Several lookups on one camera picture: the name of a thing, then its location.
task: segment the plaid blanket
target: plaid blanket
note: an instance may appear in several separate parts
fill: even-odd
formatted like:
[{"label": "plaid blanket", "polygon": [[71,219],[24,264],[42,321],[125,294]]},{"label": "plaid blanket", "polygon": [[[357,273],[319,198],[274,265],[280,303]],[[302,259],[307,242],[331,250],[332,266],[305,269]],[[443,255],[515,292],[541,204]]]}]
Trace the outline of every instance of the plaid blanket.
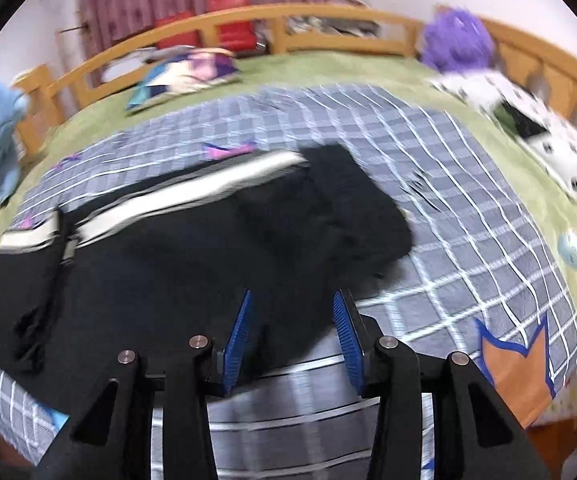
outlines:
[{"label": "plaid blanket", "polygon": [[[250,140],[265,150],[337,140],[406,212],[413,251],[377,296],[358,302],[383,332],[418,352],[461,350],[477,360],[476,319],[501,341],[526,346],[546,316],[555,389],[575,370],[577,316],[566,283],[494,161],[447,113],[408,105],[381,88],[270,88],[147,121],[49,171],[28,193],[14,225],[34,225],[58,204],[75,208],[199,162],[204,142],[236,147]],[[430,478],[430,396],[422,404],[422,478]],[[355,394],[332,331],[300,362],[209,404],[219,475],[365,478],[377,408],[376,399]],[[0,432],[34,463],[56,434],[52,415],[0,370]],[[162,478],[159,408],[153,413],[152,478]]]}]

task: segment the purple fluffy pillow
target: purple fluffy pillow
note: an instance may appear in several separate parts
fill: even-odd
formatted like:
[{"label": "purple fluffy pillow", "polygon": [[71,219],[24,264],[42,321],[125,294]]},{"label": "purple fluffy pillow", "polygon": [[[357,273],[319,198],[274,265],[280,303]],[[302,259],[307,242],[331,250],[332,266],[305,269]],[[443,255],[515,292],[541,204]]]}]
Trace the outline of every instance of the purple fluffy pillow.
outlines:
[{"label": "purple fluffy pillow", "polygon": [[482,21],[463,9],[438,14],[424,29],[422,62],[439,72],[488,68],[495,49]]}]

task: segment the red object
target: red object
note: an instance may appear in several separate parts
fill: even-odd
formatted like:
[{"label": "red object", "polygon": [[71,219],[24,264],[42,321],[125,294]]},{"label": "red object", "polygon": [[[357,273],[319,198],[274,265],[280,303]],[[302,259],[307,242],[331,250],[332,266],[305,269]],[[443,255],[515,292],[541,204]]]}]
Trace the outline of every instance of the red object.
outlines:
[{"label": "red object", "polygon": [[[247,7],[251,0],[206,0],[206,12]],[[219,26],[219,43],[223,48],[239,52],[254,50],[257,36],[252,22],[233,22]]]},{"label": "red object", "polygon": [[[162,27],[163,25],[168,25],[169,23],[177,22],[179,20],[185,20],[186,18],[192,18],[193,16],[195,16],[195,12],[192,10],[183,10],[182,12],[178,12],[168,18],[159,18],[155,20],[155,27]],[[160,50],[177,45],[200,46],[200,34],[197,30],[194,30],[193,32],[184,32],[183,34],[171,36],[170,38],[157,42],[157,47]]]}]

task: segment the white pillow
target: white pillow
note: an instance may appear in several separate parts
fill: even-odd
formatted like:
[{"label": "white pillow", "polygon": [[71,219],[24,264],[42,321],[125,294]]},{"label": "white pillow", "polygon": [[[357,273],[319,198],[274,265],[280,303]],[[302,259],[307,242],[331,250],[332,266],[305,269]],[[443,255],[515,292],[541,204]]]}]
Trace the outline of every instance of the white pillow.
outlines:
[{"label": "white pillow", "polygon": [[431,79],[431,84],[494,120],[493,111],[506,101],[543,126],[546,133],[526,140],[517,137],[516,140],[569,197],[577,200],[577,129],[568,121],[493,70],[449,74]]}]

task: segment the wooden bed frame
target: wooden bed frame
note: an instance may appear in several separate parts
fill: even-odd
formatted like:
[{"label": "wooden bed frame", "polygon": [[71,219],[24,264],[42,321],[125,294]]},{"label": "wooden bed frame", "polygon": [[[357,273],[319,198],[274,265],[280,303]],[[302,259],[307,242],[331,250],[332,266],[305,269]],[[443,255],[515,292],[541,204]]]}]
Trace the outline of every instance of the wooden bed frame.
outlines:
[{"label": "wooden bed frame", "polygon": [[[286,19],[290,16],[319,16],[323,18],[348,18],[367,20],[383,25],[387,38],[354,38],[334,36],[318,32],[290,35]],[[119,43],[79,67],[54,80],[49,68],[41,65],[21,76],[15,86],[26,92],[32,102],[31,112],[17,126],[26,148],[22,164],[30,163],[40,152],[46,130],[59,126],[65,120],[60,93],[70,89],[79,109],[126,89],[142,79],[149,66],[141,67],[96,88],[89,85],[92,72],[108,62],[125,56],[136,48],[198,30],[204,46],[219,46],[219,25],[230,22],[263,20],[268,28],[268,41],[272,54],[287,54],[295,50],[341,50],[364,54],[392,54],[414,57],[417,42],[424,23],[379,10],[363,7],[328,4],[276,4],[223,10],[202,14],[164,27],[154,28]],[[507,76],[524,85],[527,78],[542,72],[551,87],[549,106],[565,118],[569,118],[577,105],[577,58],[564,52],[548,41],[516,28],[483,18],[486,28],[497,44],[499,53],[507,65]]]}]

